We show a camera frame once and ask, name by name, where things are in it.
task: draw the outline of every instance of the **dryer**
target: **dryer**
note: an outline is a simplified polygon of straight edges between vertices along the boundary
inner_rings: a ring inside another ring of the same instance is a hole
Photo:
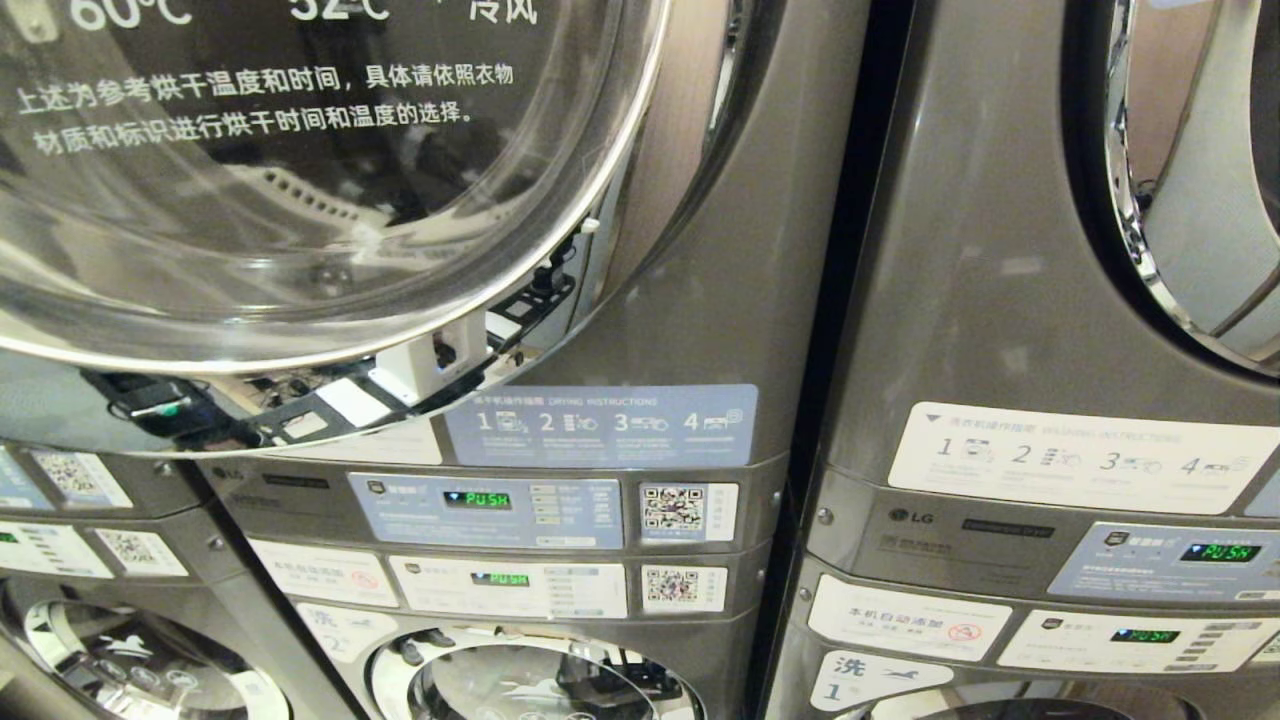
[[[769,717],[1280,712],[1274,10],[918,4]]]

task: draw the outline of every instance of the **qr code sticker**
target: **qr code sticker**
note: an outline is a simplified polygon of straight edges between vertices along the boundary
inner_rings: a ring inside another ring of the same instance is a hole
[[[155,533],[99,529],[97,537],[131,574],[186,575],[182,561]]]
[[[698,570],[646,568],[645,600],[650,602],[698,602]]]
[[[644,488],[644,527],[654,530],[701,530],[707,525],[707,491],[694,487]]]

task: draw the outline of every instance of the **white label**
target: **white label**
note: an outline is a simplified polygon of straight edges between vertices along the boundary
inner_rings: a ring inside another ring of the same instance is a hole
[[[837,642],[977,662],[1011,612],[1004,605],[865,588],[823,575],[809,626]]]
[[[920,402],[888,484],[1012,500],[1217,515],[1280,443],[1280,428],[1059,415]]]
[[[360,605],[399,606],[381,562],[371,552],[248,542],[283,592]]]
[[[70,505],[133,507],[128,493],[96,455],[33,450],[31,457]]]
[[[1033,610],[1000,656],[1007,667],[1078,673],[1231,673],[1280,618],[1148,618]]]
[[[833,650],[822,659],[809,705],[837,712],[873,700],[948,683],[955,673],[945,665],[929,665]]]
[[[97,528],[99,539],[124,566],[127,575],[186,577],[187,568],[156,533]]]
[[[338,662],[355,662],[366,647],[394,633],[398,626],[396,620],[381,612],[307,602],[298,605],[298,614],[325,655]]]
[[[393,556],[410,607],[460,615],[626,618],[622,565]]]
[[[113,577],[76,528],[44,523],[0,521],[0,568],[81,578]]]
[[[723,612],[728,568],[645,565],[645,612]]]
[[[381,465],[439,465],[444,460],[431,421],[428,419],[397,423],[376,433],[316,447],[282,450],[274,455]]]

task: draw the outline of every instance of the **washing instructions label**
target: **washing instructions label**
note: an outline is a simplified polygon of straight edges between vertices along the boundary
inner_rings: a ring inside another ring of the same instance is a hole
[[[1262,492],[1244,509],[1249,518],[1280,518],[1280,470],[1262,486]]]
[[[97,528],[102,544],[124,566],[125,575],[164,575],[183,578],[187,568],[156,533]]]
[[[842,643],[977,662],[1011,607],[818,580],[809,626]]]
[[[113,577],[76,528],[44,523],[0,521],[0,568],[78,578]]]
[[[1280,601],[1280,530],[1094,523],[1048,592],[1189,605]]]
[[[301,602],[298,615],[316,637],[325,655],[338,662],[355,662],[361,651],[396,632],[396,620],[381,612],[329,607]]]
[[[343,438],[297,450],[271,452],[282,457],[330,460],[335,462],[376,462],[380,465],[439,465],[440,443],[428,419],[397,423],[375,433]]]
[[[392,556],[410,607],[515,618],[626,618],[622,565]]]
[[[52,510],[45,493],[40,492],[31,475],[14,460],[6,447],[0,446],[0,509]]]
[[[1280,428],[1059,415],[920,402],[890,470],[899,488],[1217,515],[1280,445]]]
[[[737,523],[735,483],[641,483],[644,543],[732,542]]]
[[[695,565],[644,565],[644,611],[723,612],[728,568]]]
[[[115,475],[96,455],[33,450],[31,457],[67,497],[70,506],[133,507]]]
[[[282,592],[397,607],[396,592],[371,552],[250,539]]]
[[[838,712],[882,697],[941,685],[952,678],[955,673],[945,665],[833,650],[822,659],[809,705]]]
[[[750,384],[500,387],[445,415],[458,460],[499,468],[737,468]]]
[[[351,473],[384,542],[458,547],[622,547],[618,480],[442,478]]]
[[[1231,673],[1280,618],[1149,618],[1033,610],[1000,665],[1074,673]]]

